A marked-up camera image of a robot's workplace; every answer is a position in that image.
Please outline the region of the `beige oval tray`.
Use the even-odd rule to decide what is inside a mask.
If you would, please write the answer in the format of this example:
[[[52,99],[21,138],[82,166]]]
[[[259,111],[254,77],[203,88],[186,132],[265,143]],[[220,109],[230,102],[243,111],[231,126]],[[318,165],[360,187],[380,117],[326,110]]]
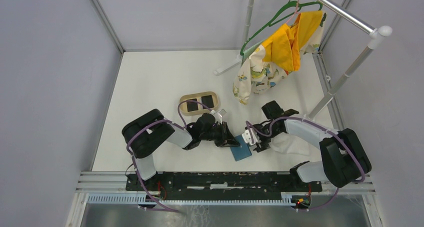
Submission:
[[[210,109],[207,106],[203,105],[201,102],[201,97],[206,95],[212,95],[213,102],[214,102],[214,108]],[[187,112],[187,100],[196,99],[198,103],[198,110],[193,112]],[[179,104],[177,107],[177,111],[179,114],[184,116],[195,116],[195,115],[202,115],[204,113],[208,113],[211,110],[218,110],[218,107],[220,106],[220,101],[218,98],[218,95],[213,91],[205,91],[205,92],[199,92],[199,93],[192,93],[192,94],[186,94],[183,95],[179,99]]]

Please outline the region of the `blue card holder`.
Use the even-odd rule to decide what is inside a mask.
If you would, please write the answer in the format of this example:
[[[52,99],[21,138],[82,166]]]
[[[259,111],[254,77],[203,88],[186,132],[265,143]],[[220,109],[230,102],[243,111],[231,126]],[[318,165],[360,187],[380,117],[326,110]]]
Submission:
[[[243,159],[246,159],[248,157],[252,156],[252,152],[248,146],[248,144],[245,142],[242,135],[237,135],[235,137],[235,140],[239,143],[239,146],[231,146],[230,151],[233,155],[233,158],[236,162],[241,161]]]

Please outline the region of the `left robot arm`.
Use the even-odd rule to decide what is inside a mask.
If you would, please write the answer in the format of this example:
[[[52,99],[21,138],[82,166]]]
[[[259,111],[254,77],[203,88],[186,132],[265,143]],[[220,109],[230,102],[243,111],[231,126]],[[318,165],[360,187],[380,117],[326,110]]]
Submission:
[[[164,142],[185,151],[198,147],[202,141],[213,142],[219,148],[240,147],[240,142],[230,132],[227,123],[217,119],[218,115],[218,112],[212,110],[182,127],[166,119],[158,109],[153,109],[125,125],[121,134],[126,150],[131,154],[139,186],[145,191],[156,187],[157,170],[153,153]]]

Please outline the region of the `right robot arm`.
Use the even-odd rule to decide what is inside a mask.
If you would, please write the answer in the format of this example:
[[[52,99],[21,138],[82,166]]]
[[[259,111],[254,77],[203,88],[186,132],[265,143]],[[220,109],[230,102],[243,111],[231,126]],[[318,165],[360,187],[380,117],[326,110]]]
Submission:
[[[372,170],[371,162],[355,131],[332,129],[306,119],[297,110],[283,110],[276,101],[261,108],[264,123],[246,123],[242,137],[256,152],[269,149],[273,140],[284,134],[295,136],[316,147],[320,161],[305,161],[292,167],[289,186],[302,191],[311,182],[330,182],[337,188],[361,183]]]

